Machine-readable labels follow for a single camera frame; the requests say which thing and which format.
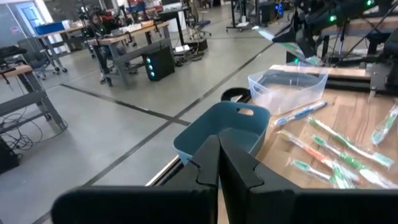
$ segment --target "cable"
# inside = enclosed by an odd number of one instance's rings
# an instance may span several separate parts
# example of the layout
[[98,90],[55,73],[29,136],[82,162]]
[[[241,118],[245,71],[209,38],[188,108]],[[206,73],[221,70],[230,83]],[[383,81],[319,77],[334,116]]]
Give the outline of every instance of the cable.
[[343,61],[344,58],[346,58],[354,49],[356,46],[358,46],[365,38],[367,35],[371,34],[373,31],[375,31],[377,29],[377,27],[387,18],[387,16],[393,12],[393,10],[398,6],[398,1],[396,1],[394,3],[394,5],[388,10],[388,12],[386,12],[386,14],[381,18],[381,20],[376,24],[375,27],[373,27],[368,34],[364,35],[361,40],[359,40],[356,44],[354,44],[354,46],[352,48],[350,48],[349,51],[347,51],[347,53],[344,54],[344,56],[333,66],[333,68],[336,68],[337,65],[339,63],[341,63]]
[[337,38],[340,35],[340,32],[341,32],[341,27],[338,29],[338,33],[337,33],[337,36],[335,38],[335,44],[333,45],[333,48],[332,48],[333,51],[331,52],[331,56],[329,57],[329,65],[331,64],[331,60],[333,58],[333,54],[335,53],[336,45],[337,45]]
[[[15,115],[18,115],[19,117],[17,119],[12,120],[11,122],[4,122],[6,119],[9,119],[10,116],[15,116]],[[27,120],[27,118],[23,118],[20,113],[14,113],[14,114],[10,114],[9,116],[3,118],[3,122],[1,124],[3,126],[5,124],[9,124],[9,123],[17,124],[18,122],[23,121],[23,120]],[[48,141],[50,139],[53,139],[53,138],[59,136],[68,128],[68,123],[65,120],[63,120],[63,122],[65,123],[65,126],[66,126],[64,130],[53,135],[52,137],[43,139],[44,134],[43,134],[42,129],[39,127],[39,125],[37,125],[34,121],[29,121],[29,122],[32,123],[34,126],[36,126],[36,128],[39,130],[39,132],[40,132],[39,140],[37,140],[37,141],[32,140],[28,135],[22,134],[22,132],[20,130],[21,126],[16,127],[9,131],[17,131],[18,136],[13,136],[9,133],[1,134],[2,137],[6,136],[7,138],[12,139],[11,141],[6,141],[7,145],[10,147],[11,150],[28,151],[29,149],[31,149],[33,146],[37,145],[38,143],[42,143],[44,141]]]

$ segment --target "workbench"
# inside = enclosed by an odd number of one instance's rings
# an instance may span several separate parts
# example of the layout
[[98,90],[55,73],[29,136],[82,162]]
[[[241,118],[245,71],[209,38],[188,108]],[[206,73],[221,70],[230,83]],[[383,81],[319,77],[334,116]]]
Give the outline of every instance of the workbench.
[[[297,67],[290,67],[286,65],[274,65],[270,69],[282,70],[286,72],[294,72]],[[308,73],[321,73],[325,68],[307,67]],[[365,70],[348,69],[348,68],[326,68],[329,71],[329,77],[360,77],[363,79],[370,78]],[[398,154],[396,146],[398,145],[397,125],[394,125],[385,140],[379,147],[373,146],[371,143],[371,134],[376,127],[388,114],[389,110],[394,104],[392,97],[377,96],[369,100],[368,93],[358,93],[354,91],[338,91],[325,89],[323,99],[328,102],[328,106],[319,111],[314,112],[311,116],[319,119],[335,131],[350,138],[357,146],[372,149],[376,152],[381,152],[391,159],[398,161]],[[250,96],[243,96],[238,101],[252,103]],[[279,116],[271,116],[269,124],[275,121]],[[312,141],[312,135],[316,134],[321,138],[327,140],[339,149],[345,150],[349,155],[357,158],[365,165],[372,167],[374,170],[382,173],[390,180],[398,183],[398,169],[396,167],[387,171],[380,165],[357,155],[356,153],[346,149],[342,144],[335,141],[326,132],[314,128],[308,124],[305,119],[300,119],[286,124],[284,127],[274,129],[268,127],[265,141],[261,150],[256,156],[256,159],[261,161],[273,171],[295,183],[302,188],[331,188],[330,184],[324,183],[302,171],[287,166],[289,160],[298,159],[310,164],[314,169],[322,171],[326,174],[331,174],[331,170],[325,165],[316,161],[312,156],[309,156],[302,149],[294,146],[278,137],[276,134],[279,130],[286,130],[303,142],[312,146],[324,155],[334,158],[327,150],[318,147]],[[167,164],[147,185],[162,185],[172,178],[183,165],[176,157]],[[218,200],[218,223],[228,223],[228,216],[226,214],[225,204],[223,200],[222,191],[219,191]]]
[[[72,27],[72,28],[69,28],[69,29],[52,32],[52,33],[49,33],[49,34],[39,35],[39,36],[36,37],[37,40],[39,40],[40,44],[42,45],[42,47],[44,49],[49,49],[50,50],[52,58],[58,64],[58,66],[56,66],[54,64],[54,62],[51,60],[52,66],[54,68],[58,67],[63,72],[67,72],[68,71],[62,65],[62,62],[60,61],[59,56],[55,52],[54,47],[62,47],[65,44],[67,44],[68,45],[68,49],[69,49],[70,42],[69,42],[69,37],[68,37],[67,34],[71,33],[71,32],[76,32],[76,31],[82,30],[82,28],[84,28],[84,27],[83,26],[76,26],[76,27]],[[51,41],[50,41],[49,37],[53,36],[53,35],[58,35],[58,34],[61,35],[63,41],[51,44]]]
[[67,128],[63,122],[63,119],[58,114],[58,111],[51,103],[43,86],[33,74],[33,69],[30,66],[18,65],[15,70],[6,72],[4,76],[7,79],[14,77],[18,78],[27,90],[27,94],[9,100],[5,103],[1,103],[0,116],[12,114],[13,112],[34,104],[37,105],[37,109],[30,113],[23,114],[22,119],[20,119],[18,122],[10,125],[4,125],[2,128],[0,128],[0,134],[18,128],[19,126],[22,126],[23,124],[31,122],[42,116],[45,116],[47,120],[52,119],[59,131],[63,131]]
[[[169,25],[169,22],[163,22],[161,24],[157,24],[157,26],[146,26],[146,27],[141,27],[140,29],[135,29],[130,31],[129,34],[124,34],[120,35],[117,37],[105,37],[102,39],[91,39],[88,40],[87,43],[91,46],[93,46],[93,51],[96,56],[96,59],[99,63],[99,67],[101,68],[101,72],[104,74],[106,78],[120,78],[122,82],[124,83],[125,87],[129,87],[129,82],[127,80],[127,72],[125,71],[124,64],[126,62],[129,62],[135,58],[140,57],[142,54],[147,53],[147,52],[152,52],[157,49],[159,49],[162,46],[169,46],[171,53],[173,52],[173,47],[170,39],[170,34],[167,26]],[[152,43],[152,39],[150,36],[150,32],[153,30],[156,30],[156,27],[160,30],[163,30],[163,39],[160,41],[157,41],[155,43]],[[140,35],[140,34],[145,34],[146,39],[147,39],[147,46],[141,47],[139,49],[135,49],[132,52],[128,52],[126,55],[119,56],[117,54],[117,49],[116,46],[118,43],[129,40],[130,37],[134,38],[134,36]],[[114,62],[114,66],[116,67],[116,73],[111,73],[107,63],[106,63],[106,58],[103,58],[103,55],[101,54],[101,47],[109,47],[112,53],[112,60]]]

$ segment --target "blue bin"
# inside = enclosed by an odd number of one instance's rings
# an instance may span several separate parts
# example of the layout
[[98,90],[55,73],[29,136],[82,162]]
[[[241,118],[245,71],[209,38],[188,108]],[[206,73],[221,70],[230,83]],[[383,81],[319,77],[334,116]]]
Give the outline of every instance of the blue bin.
[[[251,110],[242,114],[239,110]],[[256,155],[264,142],[270,113],[267,109],[245,103],[223,101],[213,105],[174,139],[174,148],[183,164],[196,153],[206,139],[223,132],[233,144]]]
[[46,24],[46,25],[41,25],[35,27],[37,35],[45,35],[45,34],[51,34],[53,32],[58,32],[61,30],[65,30],[62,22],[54,22],[51,24]]

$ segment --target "office chair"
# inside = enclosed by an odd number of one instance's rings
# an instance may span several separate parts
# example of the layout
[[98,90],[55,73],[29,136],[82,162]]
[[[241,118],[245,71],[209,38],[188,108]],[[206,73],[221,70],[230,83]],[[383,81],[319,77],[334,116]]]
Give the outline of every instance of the office chair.
[[23,57],[36,72],[37,78],[45,80],[47,78],[46,73],[49,72],[52,74],[59,74],[59,72],[55,70],[46,69],[51,64],[52,59],[47,53],[47,50],[41,47],[39,41],[35,37],[20,40],[17,43],[20,48],[26,49],[27,52]]
[[199,0],[193,0],[191,4],[191,11],[190,15],[188,15],[188,26],[193,29],[193,33],[190,35],[189,39],[195,39],[195,36],[197,36],[199,39],[202,39],[202,35],[206,36],[208,34],[211,36],[211,32],[204,31],[203,28],[211,24],[210,20],[204,20],[205,14],[207,11],[202,11],[202,17],[201,20],[199,20],[199,13],[198,13],[198,8],[200,7],[200,2]]

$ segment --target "wooden tabletop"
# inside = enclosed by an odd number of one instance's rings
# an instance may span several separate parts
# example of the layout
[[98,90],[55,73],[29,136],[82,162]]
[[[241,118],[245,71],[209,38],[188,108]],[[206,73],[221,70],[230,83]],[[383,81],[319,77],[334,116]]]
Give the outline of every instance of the wooden tabletop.
[[[353,19],[352,21],[349,22],[346,26],[346,33],[350,34],[352,31],[355,32],[369,32],[373,26],[376,26],[380,20],[381,17],[374,17],[374,18],[366,18],[365,21],[364,19]],[[378,27],[377,29],[380,31],[383,30],[394,30],[398,27],[398,16],[390,16],[387,17]],[[328,27],[326,29],[322,30],[322,34],[328,34],[330,32],[338,32],[339,27],[334,25],[331,27]]]
[[56,31],[56,32],[52,32],[52,33],[49,33],[49,34],[39,35],[39,36],[37,36],[37,38],[44,38],[44,37],[48,37],[48,36],[51,36],[51,35],[75,32],[75,31],[81,30],[82,28],[84,28],[84,27],[83,26],[72,27],[72,28],[69,28],[69,29]]
[[[161,24],[158,24],[157,27],[158,28],[163,28],[163,27],[167,27],[169,25],[169,22],[163,22]],[[141,27],[140,29],[136,29],[132,32],[130,32],[130,34],[132,36],[135,35],[139,35],[139,34],[145,34],[146,32],[150,32],[152,30],[155,30],[155,26],[150,26],[150,27]],[[118,37],[110,37],[110,38],[103,38],[103,39],[99,39],[98,42],[100,45],[111,45],[113,43],[117,43],[120,42],[122,40],[126,40],[128,39],[129,36],[127,34],[125,35],[120,35]],[[91,39],[91,40],[87,40],[87,43],[90,45],[97,45],[97,41],[95,39]]]
[[[286,71],[292,69],[291,67],[283,65],[276,65],[273,67],[273,69],[275,68]],[[311,69],[312,72],[314,72],[316,70],[320,71],[323,68],[306,69]],[[330,70],[334,73],[345,73],[349,76],[365,75],[364,70],[358,69],[352,69],[350,71],[350,69],[333,68]],[[371,142],[371,134],[374,128],[386,117],[394,104],[394,99],[392,97],[386,96],[377,96],[370,101],[368,99],[369,94],[367,93],[326,89],[323,94],[323,100],[328,102],[328,106],[314,112],[312,116],[314,116],[316,119],[319,119],[321,122],[325,123],[335,131],[338,131],[344,136],[350,138],[357,146],[372,149],[376,152],[381,152],[391,159],[398,161],[398,151],[396,147],[398,145],[397,125],[393,125],[390,133],[378,147],[373,146]],[[279,117],[280,116],[272,116],[269,124]],[[305,174],[302,171],[293,168],[292,166],[287,166],[288,162],[292,159],[304,161],[307,164],[310,164],[314,169],[326,174],[331,175],[332,173],[327,166],[316,161],[312,156],[309,156],[299,147],[279,138],[276,132],[281,129],[294,134],[300,140],[307,143],[309,146],[318,150],[322,154],[332,159],[336,158],[333,156],[333,154],[330,154],[328,151],[319,148],[315,143],[312,142],[312,135],[316,134],[327,140],[332,145],[336,146],[338,149],[345,151],[349,155],[357,158],[363,164],[373,168],[379,173],[382,173],[393,182],[398,183],[397,165],[393,166],[390,170],[386,170],[379,164],[365,159],[364,157],[359,156],[357,153],[343,147],[342,144],[334,140],[326,132],[320,131],[319,129],[308,124],[305,119],[293,121],[278,129],[274,129],[269,126],[262,149],[259,151],[259,154],[256,156],[256,158],[273,171],[277,172],[286,179],[289,179],[300,187],[331,188],[331,185],[322,182],[308,174]],[[376,188],[376,186],[372,186],[367,182],[361,185],[361,187]],[[221,191],[219,193],[218,207],[218,223],[228,223],[223,194]]]
[[18,65],[14,71],[6,72],[4,75],[6,76],[6,78],[12,78],[17,75],[21,75],[31,71],[33,71],[33,69],[29,65]]

